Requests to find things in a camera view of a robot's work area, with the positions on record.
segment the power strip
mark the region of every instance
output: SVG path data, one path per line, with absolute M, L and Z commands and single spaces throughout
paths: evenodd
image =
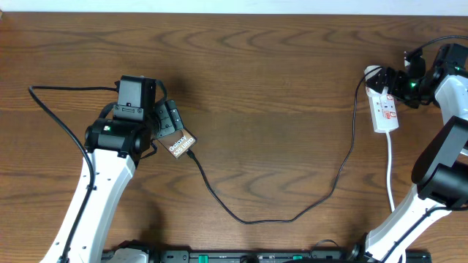
M 378 66 L 368 66 L 364 73 L 367 73 Z M 379 71 L 372 72 L 367 75 L 366 80 L 374 75 L 379 74 Z M 366 93 L 369 97 L 369 104 L 371 106 L 372 125 L 374 132 L 385 133 L 391 132 L 399 127 L 398 118 L 396 116 L 395 101 L 393 96 L 387 94 L 388 87 L 384 87 L 381 94 L 366 87 Z

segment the wooden table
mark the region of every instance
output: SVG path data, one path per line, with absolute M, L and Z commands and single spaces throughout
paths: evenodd
M 216 192 L 241 218 L 292 218 L 325 196 L 351 138 L 355 86 L 366 66 L 403 69 L 403 52 L 468 18 L 322 15 L 6 13 L 0 22 L 0 262 L 38 262 L 75 191 L 82 157 L 30 98 L 29 85 L 113 86 L 122 75 L 164 81 Z M 440 46 L 426 51 L 428 65 Z M 105 92 L 38 92 L 83 139 Z M 400 202 L 413 164 L 442 127 L 434 106 L 398 105 L 393 193 Z M 106 248 L 139 239 L 193 249 L 346 246 L 389 215 L 385 135 L 359 95 L 356 145 L 338 188 L 293 224 L 237 223 L 207 192 L 187 157 L 163 148 L 141 162 Z M 466 262 L 468 213 L 419 237 L 434 262 Z

